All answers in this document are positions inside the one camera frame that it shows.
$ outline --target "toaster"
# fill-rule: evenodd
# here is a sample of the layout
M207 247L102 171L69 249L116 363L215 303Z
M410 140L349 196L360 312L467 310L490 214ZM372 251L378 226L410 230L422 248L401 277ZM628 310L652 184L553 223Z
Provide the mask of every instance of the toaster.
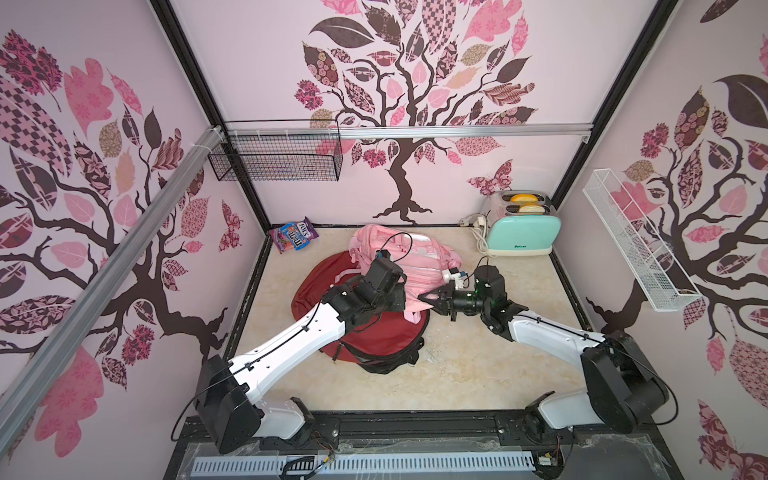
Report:
M515 203L518 194L537 201ZM488 252L497 256L547 255L560 232L560 219L546 194L531 190L503 190L487 197L480 212L488 224Z

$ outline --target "m&m's candy package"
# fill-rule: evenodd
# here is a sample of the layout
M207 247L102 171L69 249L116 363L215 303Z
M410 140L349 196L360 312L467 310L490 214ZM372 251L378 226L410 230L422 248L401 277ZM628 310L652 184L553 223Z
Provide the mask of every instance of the m&m's candy package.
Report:
M310 220L304 217L300 222L286 223L280 228L270 230L270 237L280 253L286 250L301 250L310 244L310 240L319 237Z

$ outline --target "beige floor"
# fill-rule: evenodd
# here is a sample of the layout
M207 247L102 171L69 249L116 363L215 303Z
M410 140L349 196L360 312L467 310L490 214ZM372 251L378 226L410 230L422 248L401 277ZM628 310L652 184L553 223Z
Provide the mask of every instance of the beige floor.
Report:
M347 248L355 229L318 229L304 250L280 255L275 246L259 284L237 353L260 345L293 322L290 303L319 261ZM413 228L453 247L470 270L480 259L468 229ZM507 293L540 315L578 327L573 308L548 256L492 259ZM584 386L573 366L532 346L491 334L479 316L432 314L415 366L388 375L368 373L315 352L287 373L270 396L297 396L312 410L519 409L544 392Z

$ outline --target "metal vent grille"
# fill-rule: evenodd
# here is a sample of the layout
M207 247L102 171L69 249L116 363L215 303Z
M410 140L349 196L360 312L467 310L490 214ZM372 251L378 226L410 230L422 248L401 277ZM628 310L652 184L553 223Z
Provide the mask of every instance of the metal vent grille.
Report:
M279 475L286 461L296 456L198 457L193 477L234 477L246 475ZM322 459L297 464L293 475L308 473ZM337 455L320 470L322 474L359 473L440 473L440 472L512 472L533 471L530 452L463 452L463 453L382 453Z

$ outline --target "red drawstring bag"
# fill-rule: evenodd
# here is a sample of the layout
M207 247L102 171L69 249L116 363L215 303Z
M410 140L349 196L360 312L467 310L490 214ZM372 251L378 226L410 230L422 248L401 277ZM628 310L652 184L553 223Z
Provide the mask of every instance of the red drawstring bag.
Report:
M293 318L304 317L331 286L355 275L359 275L359 268L349 252L337 253L318 263L293 297ZM424 346L422 335L429 323L429 311L417 315L424 321L406 322L402 312L385 312L380 319L374 316L366 325L357 326L321 351L334 360L359 363L371 373L389 373L403 363L415 364L419 349Z

